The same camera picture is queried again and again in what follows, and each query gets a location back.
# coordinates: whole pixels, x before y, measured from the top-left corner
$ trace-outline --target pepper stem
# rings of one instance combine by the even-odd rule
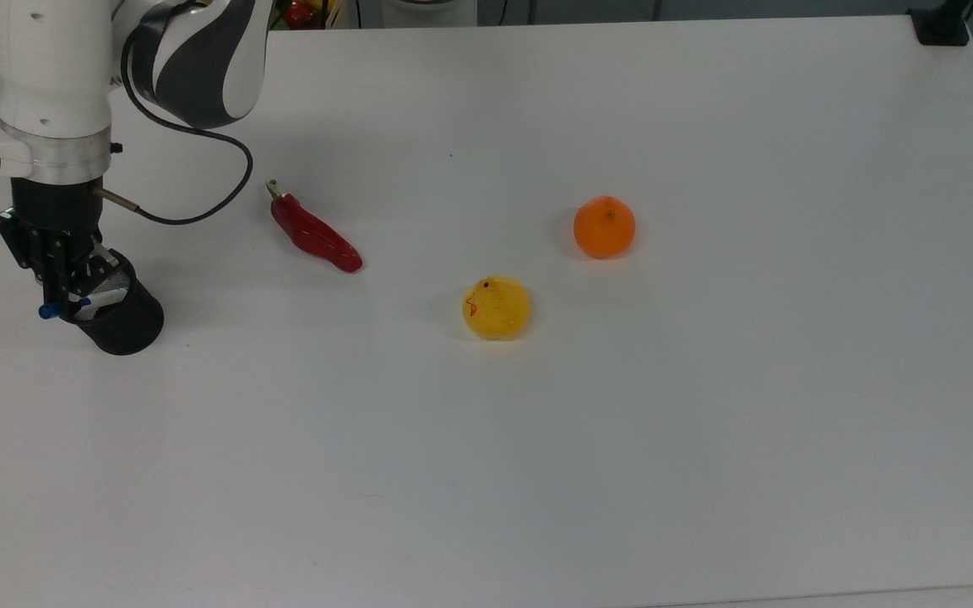
[[[282,197],[282,193],[277,189],[277,181],[269,180],[265,182],[265,188],[269,190],[270,195],[273,195],[274,199]]]

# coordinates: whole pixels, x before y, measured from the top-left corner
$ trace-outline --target red object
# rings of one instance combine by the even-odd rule
[[[307,22],[313,16],[313,11],[305,3],[291,3],[283,14],[283,22],[287,24],[288,30],[305,30]]]
[[[362,269],[362,257],[344,237],[303,209],[295,197],[278,193],[275,181],[269,182],[268,187],[269,192],[273,193],[273,204],[269,206],[273,219],[277,220],[295,247],[318,258],[328,259],[345,273]]]

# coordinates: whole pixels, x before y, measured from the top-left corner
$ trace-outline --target black mount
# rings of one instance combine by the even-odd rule
[[[915,35],[924,46],[966,46],[970,34],[966,31],[963,11],[970,0],[946,0],[933,10],[912,8],[907,11],[915,24]]]
[[[121,253],[105,249],[100,233],[103,199],[84,184],[55,186],[13,178],[14,205],[0,213],[0,234],[17,265],[31,269],[43,287],[41,316],[76,324],[113,355],[132,355],[152,343],[163,327],[163,308],[140,284]],[[89,320],[73,319],[81,299],[115,273],[127,277],[127,295],[98,309]]]

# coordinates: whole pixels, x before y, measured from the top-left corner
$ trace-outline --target orange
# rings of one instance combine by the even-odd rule
[[[612,196],[595,197],[576,212],[576,245],[592,258],[613,258],[633,245],[637,220],[628,205]]]

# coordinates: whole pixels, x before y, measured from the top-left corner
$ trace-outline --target yellow toy fruit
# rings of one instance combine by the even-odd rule
[[[532,304],[528,292],[510,277],[486,277],[467,293],[462,304],[464,323],[480,338],[502,339],[520,334]]]

